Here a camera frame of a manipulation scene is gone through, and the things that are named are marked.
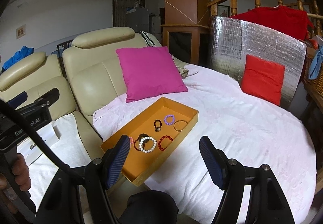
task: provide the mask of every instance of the black ring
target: black ring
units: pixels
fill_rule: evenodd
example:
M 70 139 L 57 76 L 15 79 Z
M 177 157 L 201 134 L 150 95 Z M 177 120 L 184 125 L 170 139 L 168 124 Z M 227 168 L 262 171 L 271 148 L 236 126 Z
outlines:
M 138 149 L 138 148 L 136 147 L 136 142 L 137 142 L 137 141 L 139 141 L 139 140 L 138 140 L 138 139 L 136 139 L 136 140 L 135 140 L 135 142 L 133 142 L 133 147 L 135 148 L 135 150 L 137 150 L 137 151 L 141 151 L 140 149 Z
M 145 134 L 145 133 L 142 133 L 142 134 L 139 135 L 138 140 L 141 141 L 141 139 L 144 138 L 144 137 L 149 137 L 149 136 L 147 134 Z M 148 141 L 149 141 L 148 139 L 143 141 L 143 148 L 145 148 L 145 144 L 148 143 Z
M 159 119 L 156 119 L 155 122 L 154 122 L 154 126 L 155 126 L 155 131 L 156 132 L 159 132 L 160 131 L 160 128 L 161 128 L 161 121 Z

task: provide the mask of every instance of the blue gripper pad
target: blue gripper pad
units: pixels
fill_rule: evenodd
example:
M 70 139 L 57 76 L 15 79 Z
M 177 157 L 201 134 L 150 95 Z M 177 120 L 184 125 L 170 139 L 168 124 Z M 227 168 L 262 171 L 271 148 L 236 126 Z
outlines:
M 108 170 L 108 179 L 107 179 L 107 188 L 111 188 L 114 184 L 117 183 L 119 178 L 120 172 L 126 161 L 130 150 L 130 140 L 127 135 L 122 135 L 119 139 L 118 143 L 115 145 L 114 149 L 112 150 L 112 162 L 109 166 Z
M 221 190 L 224 190 L 225 179 L 227 176 L 227 165 L 223 160 L 225 158 L 221 157 L 221 155 L 207 136 L 201 137 L 199 148 L 213 183 L 217 185 Z

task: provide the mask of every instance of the red pillow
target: red pillow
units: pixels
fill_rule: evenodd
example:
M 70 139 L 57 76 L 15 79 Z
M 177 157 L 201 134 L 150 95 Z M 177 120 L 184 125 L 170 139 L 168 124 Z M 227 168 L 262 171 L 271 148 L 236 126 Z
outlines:
M 283 65 L 247 55 L 241 89 L 279 106 L 284 72 Z

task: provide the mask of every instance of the sofa cushion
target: sofa cushion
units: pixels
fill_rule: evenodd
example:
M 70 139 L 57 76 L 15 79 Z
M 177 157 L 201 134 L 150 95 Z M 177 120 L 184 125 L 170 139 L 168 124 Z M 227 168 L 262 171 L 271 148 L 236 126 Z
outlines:
M 126 102 L 188 89 L 167 47 L 116 50 L 127 86 Z

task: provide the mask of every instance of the human hand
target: human hand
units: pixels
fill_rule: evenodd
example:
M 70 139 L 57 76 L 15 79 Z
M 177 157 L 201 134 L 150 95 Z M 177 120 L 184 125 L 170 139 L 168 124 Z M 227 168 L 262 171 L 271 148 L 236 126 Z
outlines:
M 21 191 L 27 191 L 31 187 L 31 180 L 29 177 L 29 168 L 26 164 L 25 158 L 22 154 L 18 154 L 18 159 L 12 167 L 12 173 L 16 176 L 15 181 L 20 186 Z M 3 174 L 0 174 L 0 190 L 7 187 L 7 179 Z M 16 214 L 17 209 L 12 202 L 5 196 L 5 194 L 0 191 L 0 197 L 4 201 L 7 208 L 11 213 Z

